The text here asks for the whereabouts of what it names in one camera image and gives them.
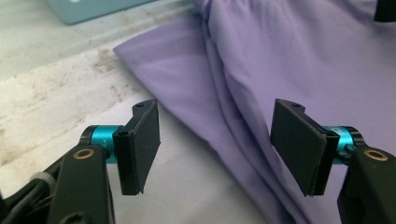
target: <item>table surface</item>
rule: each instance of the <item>table surface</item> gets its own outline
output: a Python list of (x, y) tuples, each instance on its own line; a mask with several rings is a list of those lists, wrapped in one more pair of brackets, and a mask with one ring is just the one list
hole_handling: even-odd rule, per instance
[[(21, 188), (94, 124), (123, 125), (149, 92), (115, 56), (118, 44), (194, 11), (163, 0), (68, 26), (45, 0), (0, 0), (0, 190)], [(264, 223), (210, 147), (160, 106), (162, 144), (145, 193), (122, 196), (118, 223)]]

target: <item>purple cloth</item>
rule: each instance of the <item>purple cloth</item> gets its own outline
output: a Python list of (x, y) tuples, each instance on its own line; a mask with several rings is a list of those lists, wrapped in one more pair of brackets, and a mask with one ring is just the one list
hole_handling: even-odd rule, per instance
[(202, 12), (115, 48), (142, 83), (205, 139), (274, 223), (339, 223), (346, 167), (305, 198), (269, 139), (275, 98), (323, 125), (349, 125), (396, 154), (396, 24), (375, 1), (195, 1)]

